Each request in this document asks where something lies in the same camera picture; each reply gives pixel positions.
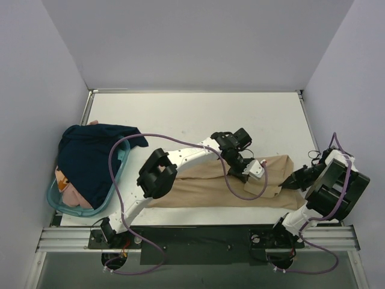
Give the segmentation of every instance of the laundry basket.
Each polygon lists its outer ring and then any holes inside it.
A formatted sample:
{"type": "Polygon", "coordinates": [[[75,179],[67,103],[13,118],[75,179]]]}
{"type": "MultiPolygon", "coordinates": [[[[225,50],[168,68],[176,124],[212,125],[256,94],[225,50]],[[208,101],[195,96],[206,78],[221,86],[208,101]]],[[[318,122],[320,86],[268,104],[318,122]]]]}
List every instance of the laundry basket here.
{"type": "MultiPolygon", "coordinates": [[[[116,181],[118,181],[120,179],[120,176],[122,175],[123,169],[125,168],[125,165],[127,163],[128,155],[130,153],[130,143],[128,142],[128,140],[123,141],[118,146],[117,150],[118,150],[118,159],[122,162],[121,162],[120,167],[118,169],[118,172],[115,176],[116,181]]],[[[92,216],[95,216],[96,214],[100,213],[101,211],[105,210],[105,208],[108,206],[114,192],[115,192],[115,187],[114,187],[114,184],[112,184],[111,188],[109,189],[109,192],[107,194],[106,199],[104,200],[103,204],[99,208],[83,209],[80,206],[69,207],[63,203],[62,194],[59,192],[56,178],[54,178],[51,185],[49,186],[49,188],[47,190],[47,201],[52,208],[55,208],[56,210],[58,210],[64,214],[68,214],[68,215],[76,216],[76,217],[92,217],[92,216]]]]}

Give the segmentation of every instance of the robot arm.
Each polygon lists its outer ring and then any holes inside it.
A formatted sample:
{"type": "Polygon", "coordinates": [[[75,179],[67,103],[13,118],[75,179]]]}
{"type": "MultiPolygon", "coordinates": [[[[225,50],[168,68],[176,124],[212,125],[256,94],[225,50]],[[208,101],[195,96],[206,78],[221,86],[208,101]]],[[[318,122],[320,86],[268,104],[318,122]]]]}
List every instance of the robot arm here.
{"type": "Polygon", "coordinates": [[[196,144],[196,147],[171,152],[164,152],[161,148],[153,151],[139,171],[138,187],[124,200],[124,215],[121,216],[119,210],[103,221],[101,227],[107,242],[110,243],[115,234],[127,231],[121,217],[130,226],[152,199],[163,197],[171,190],[178,173],[198,164],[217,160],[216,153],[220,154],[230,166],[228,174],[239,178],[242,182],[246,182],[249,177],[263,176],[263,168],[258,160],[243,158],[240,154],[249,145],[251,137],[241,128],[234,134],[216,132],[196,144]]]}
{"type": "Polygon", "coordinates": [[[328,218],[341,221],[350,213],[370,181],[367,176],[358,172],[352,155],[329,148],[323,152],[318,164],[314,164],[311,168],[304,166],[281,184],[282,188],[292,190],[300,188],[305,191],[310,187],[305,197],[306,204],[282,217],[274,225],[273,235],[277,238],[284,236],[283,240],[279,240],[281,243],[287,243],[288,238],[296,241],[301,232],[316,226],[320,219],[330,215],[341,194],[344,193],[343,185],[349,171],[348,160],[351,162],[351,169],[345,194],[339,208],[328,218]]]}

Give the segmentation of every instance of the white tabletop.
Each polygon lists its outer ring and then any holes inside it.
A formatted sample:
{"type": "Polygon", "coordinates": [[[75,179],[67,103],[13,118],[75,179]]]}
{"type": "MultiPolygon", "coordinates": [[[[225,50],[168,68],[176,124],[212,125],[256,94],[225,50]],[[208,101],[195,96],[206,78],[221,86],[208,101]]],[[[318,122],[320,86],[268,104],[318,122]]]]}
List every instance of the white tabletop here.
{"type": "MultiPolygon", "coordinates": [[[[294,169],[310,164],[315,149],[296,93],[96,93],[89,122],[137,126],[143,133],[164,134],[198,143],[213,132],[243,127],[252,137],[256,157],[287,154],[294,169]]],[[[152,151],[179,149],[160,138],[148,148],[131,150],[119,187],[123,195],[136,187],[138,171],[152,151]]],[[[92,218],[63,215],[62,226],[87,226],[119,210],[116,194],[108,208],[92,218]]],[[[133,225],[241,225],[275,223],[290,212],[279,208],[148,208],[133,225]]]]}

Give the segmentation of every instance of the navy blue shirt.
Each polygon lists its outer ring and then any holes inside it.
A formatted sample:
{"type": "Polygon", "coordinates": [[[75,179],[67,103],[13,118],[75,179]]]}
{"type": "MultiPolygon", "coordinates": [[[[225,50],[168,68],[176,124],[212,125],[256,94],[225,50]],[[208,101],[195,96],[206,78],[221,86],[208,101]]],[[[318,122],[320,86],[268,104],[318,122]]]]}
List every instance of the navy blue shirt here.
{"type": "MultiPolygon", "coordinates": [[[[108,170],[112,146],[122,136],[133,134],[140,134],[139,129],[104,124],[73,125],[64,132],[59,143],[58,168],[94,209],[104,202],[112,186],[108,170]]],[[[132,138],[129,143],[131,148],[149,146],[144,137],[132,138]]],[[[119,167],[116,149],[112,155],[114,176],[119,167]]]]}

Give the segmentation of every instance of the bolt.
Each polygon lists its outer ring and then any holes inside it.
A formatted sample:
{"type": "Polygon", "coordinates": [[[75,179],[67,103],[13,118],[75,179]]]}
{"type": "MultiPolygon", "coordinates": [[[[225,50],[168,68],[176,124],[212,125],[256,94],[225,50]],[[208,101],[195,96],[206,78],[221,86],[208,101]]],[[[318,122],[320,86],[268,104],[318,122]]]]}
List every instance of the bolt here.
{"type": "Polygon", "coordinates": [[[140,244],[140,243],[142,243],[142,239],[139,238],[139,237],[137,237],[137,236],[135,236],[135,238],[134,238],[134,243],[135,243],[135,244],[140,244]]]}
{"type": "Polygon", "coordinates": [[[259,243],[260,238],[259,238],[258,235],[252,235],[252,236],[251,236],[251,241],[252,241],[253,243],[259,243]]]}

